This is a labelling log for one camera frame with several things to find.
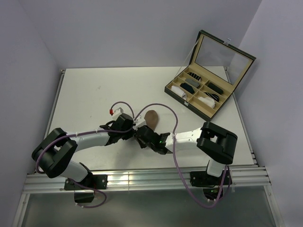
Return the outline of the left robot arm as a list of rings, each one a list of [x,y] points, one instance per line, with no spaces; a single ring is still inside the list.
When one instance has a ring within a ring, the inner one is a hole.
[[[94,131],[70,134],[56,128],[32,153],[36,171],[45,173],[49,178],[70,178],[80,188],[87,189],[92,184],[92,173],[84,164],[71,160],[74,153],[87,148],[109,146],[120,139],[127,140],[134,134],[133,124],[132,117],[123,113]]]

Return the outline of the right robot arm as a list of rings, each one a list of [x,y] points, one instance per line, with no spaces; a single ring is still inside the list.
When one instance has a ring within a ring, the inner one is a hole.
[[[216,184],[222,177],[225,166],[233,163],[238,136],[212,122],[205,122],[201,128],[182,133],[157,134],[144,125],[136,130],[134,137],[140,147],[149,147],[154,152],[166,155],[177,151],[201,150],[210,157],[205,180]]]

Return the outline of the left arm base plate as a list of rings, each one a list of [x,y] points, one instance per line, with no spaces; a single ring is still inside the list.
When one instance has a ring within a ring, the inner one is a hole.
[[[92,175],[87,176],[81,182],[74,183],[72,180],[67,179],[64,184],[64,190],[77,191],[86,190],[86,188],[104,190],[107,188],[107,175]]]

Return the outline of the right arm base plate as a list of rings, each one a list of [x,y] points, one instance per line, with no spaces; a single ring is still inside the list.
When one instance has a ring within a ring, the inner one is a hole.
[[[221,184],[224,171],[220,177],[208,175],[206,171],[190,172],[190,184],[193,187],[215,187]]]

